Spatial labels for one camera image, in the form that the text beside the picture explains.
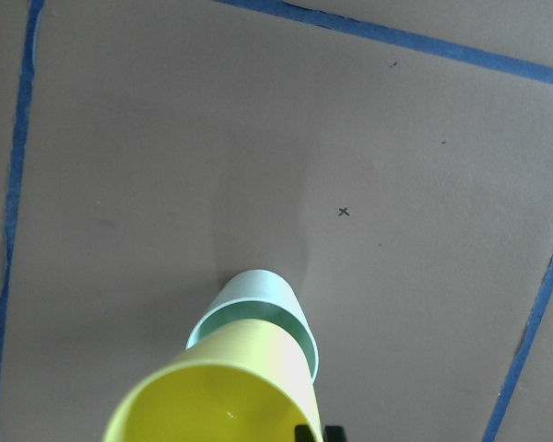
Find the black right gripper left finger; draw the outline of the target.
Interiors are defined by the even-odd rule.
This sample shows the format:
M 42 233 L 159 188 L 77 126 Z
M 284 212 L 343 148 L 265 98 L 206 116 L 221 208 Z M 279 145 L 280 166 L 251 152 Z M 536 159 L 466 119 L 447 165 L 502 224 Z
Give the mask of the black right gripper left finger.
M 295 442 L 317 442 L 315 435 L 307 425 L 296 425 L 294 428 Z

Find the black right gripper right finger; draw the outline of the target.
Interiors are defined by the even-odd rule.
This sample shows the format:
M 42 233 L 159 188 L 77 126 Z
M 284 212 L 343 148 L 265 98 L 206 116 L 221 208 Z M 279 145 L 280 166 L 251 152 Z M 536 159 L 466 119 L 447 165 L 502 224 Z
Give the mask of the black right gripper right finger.
M 324 427 L 325 442 L 347 442 L 345 428 L 341 425 L 326 425 Z

